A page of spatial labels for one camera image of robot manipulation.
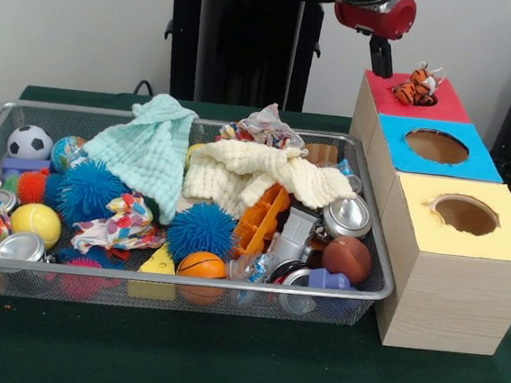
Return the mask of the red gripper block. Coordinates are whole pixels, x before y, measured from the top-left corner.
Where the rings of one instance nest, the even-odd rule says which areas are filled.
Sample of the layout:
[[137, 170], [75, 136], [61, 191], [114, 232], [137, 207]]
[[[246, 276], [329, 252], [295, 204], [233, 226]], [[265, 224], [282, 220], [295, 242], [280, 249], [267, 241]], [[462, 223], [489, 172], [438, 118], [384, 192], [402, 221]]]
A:
[[339, 23], [370, 37], [371, 69], [382, 78], [393, 76], [391, 44], [411, 30], [416, 17], [415, 0], [387, 0], [383, 4], [355, 5], [335, 0], [334, 12]]

